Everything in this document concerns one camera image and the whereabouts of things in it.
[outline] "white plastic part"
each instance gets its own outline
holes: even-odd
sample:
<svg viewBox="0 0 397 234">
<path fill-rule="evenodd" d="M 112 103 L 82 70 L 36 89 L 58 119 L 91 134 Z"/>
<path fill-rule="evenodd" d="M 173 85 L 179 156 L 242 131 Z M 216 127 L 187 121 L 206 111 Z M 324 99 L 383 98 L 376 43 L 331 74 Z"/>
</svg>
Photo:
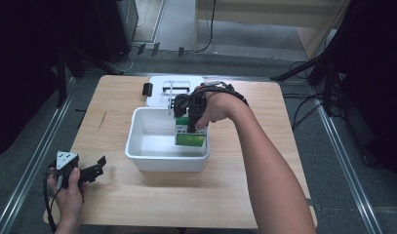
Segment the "white plastic part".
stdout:
<svg viewBox="0 0 397 234">
<path fill-rule="evenodd" d="M 152 76 L 149 83 L 152 83 L 152 96 L 146 98 L 146 106 L 148 107 L 168 107 L 170 98 L 175 98 L 180 94 L 190 95 L 194 92 L 195 88 L 204 82 L 201 76 L 182 76 L 182 75 L 169 75 L 169 76 Z M 177 90 L 174 88 L 188 87 L 187 90 Z"/>
<path fill-rule="evenodd" d="M 58 157 L 56 159 L 56 169 L 60 170 L 70 161 L 77 157 L 77 153 L 72 152 L 61 152 L 58 151 Z"/>
<path fill-rule="evenodd" d="M 201 172 L 210 156 L 209 132 L 203 147 L 175 145 L 175 119 L 165 107 L 134 111 L 126 155 L 140 171 Z"/>
</svg>

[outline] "hand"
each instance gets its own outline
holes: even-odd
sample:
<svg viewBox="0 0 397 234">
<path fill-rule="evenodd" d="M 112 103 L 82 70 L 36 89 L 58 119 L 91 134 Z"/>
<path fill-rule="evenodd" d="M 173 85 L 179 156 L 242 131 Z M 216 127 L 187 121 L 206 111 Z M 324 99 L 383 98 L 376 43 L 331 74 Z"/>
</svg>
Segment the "hand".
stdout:
<svg viewBox="0 0 397 234">
<path fill-rule="evenodd" d="M 82 187 L 82 192 L 79 189 L 78 181 L 80 178 L 80 170 L 74 168 L 69 176 L 68 188 L 62 188 L 56 196 L 56 203 L 60 209 L 60 224 L 56 233 L 77 233 L 83 211 L 83 195 L 82 192 L 86 190 L 86 187 Z M 56 194 L 58 181 L 56 179 L 56 173 L 52 171 L 47 184 L 52 189 L 52 192 Z"/>
<path fill-rule="evenodd" d="M 230 94 L 206 92 L 204 96 L 207 100 L 207 108 L 201 119 L 195 124 L 197 130 L 205 128 L 210 121 L 215 123 L 225 118 L 234 121 L 236 113 L 249 109 L 242 100 Z"/>
</svg>

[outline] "wooden table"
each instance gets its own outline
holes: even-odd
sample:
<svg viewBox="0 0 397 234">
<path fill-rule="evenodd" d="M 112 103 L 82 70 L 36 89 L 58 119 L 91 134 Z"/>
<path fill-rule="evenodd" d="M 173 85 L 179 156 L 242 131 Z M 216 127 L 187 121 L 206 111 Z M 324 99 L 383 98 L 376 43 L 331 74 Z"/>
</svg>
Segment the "wooden table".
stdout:
<svg viewBox="0 0 397 234">
<path fill-rule="evenodd" d="M 81 168 L 92 166 L 102 155 L 107 160 L 104 175 L 89 186 L 83 223 L 257 228 L 240 143 L 231 121 L 211 124 L 211 154 L 200 173 L 140 172 L 125 155 L 132 114 L 144 106 L 141 92 L 147 82 L 146 77 L 128 76 L 104 76 L 99 81 L 71 149 L 79 154 Z M 247 98 L 310 198 L 279 85 L 226 83 Z"/>
</svg>

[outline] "wearable device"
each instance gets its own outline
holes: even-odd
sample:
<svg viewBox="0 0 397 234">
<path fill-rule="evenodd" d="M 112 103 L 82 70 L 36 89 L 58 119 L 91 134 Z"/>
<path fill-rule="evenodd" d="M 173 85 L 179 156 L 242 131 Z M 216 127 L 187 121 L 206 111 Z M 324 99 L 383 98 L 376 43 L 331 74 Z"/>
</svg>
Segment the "wearable device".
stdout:
<svg viewBox="0 0 397 234">
<path fill-rule="evenodd" d="M 174 109 L 175 118 L 181 118 L 186 114 L 186 109 L 188 109 L 188 133 L 196 132 L 195 124 L 202 117 L 207 107 L 207 101 L 204 97 L 205 92 L 227 93 L 241 99 L 244 103 L 249 105 L 246 98 L 236 92 L 231 84 L 227 85 L 222 81 L 202 83 L 201 87 L 197 88 L 192 94 L 177 95 L 172 100 L 171 108 Z"/>
</svg>

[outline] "human arm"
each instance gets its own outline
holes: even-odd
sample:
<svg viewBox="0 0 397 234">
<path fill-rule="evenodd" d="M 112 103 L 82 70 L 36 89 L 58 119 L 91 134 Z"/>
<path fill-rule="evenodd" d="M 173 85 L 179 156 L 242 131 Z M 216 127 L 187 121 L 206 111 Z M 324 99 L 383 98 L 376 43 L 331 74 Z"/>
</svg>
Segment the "human arm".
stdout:
<svg viewBox="0 0 397 234">
<path fill-rule="evenodd" d="M 315 233 L 314 222 L 296 176 L 250 107 L 229 94 L 205 93 L 205 96 L 207 108 L 196 129 L 224 118 L 234 123 L 259 231 Z"/>
<path fill-rule="evenodd" d="M 78 186 L 79 178 L 80 170 L 74 168 L 69 176 L 68 188 L 62 188 L 56 196 L 56 203 L 60 209 L 60 223 L 56 230 L 57 234 L 78 233 L 83 211 L 83 196 Z M 56 194 L 58 182 L 54 173 L 50 174 L 47 183 L 52 192 Z"/>
</svg>

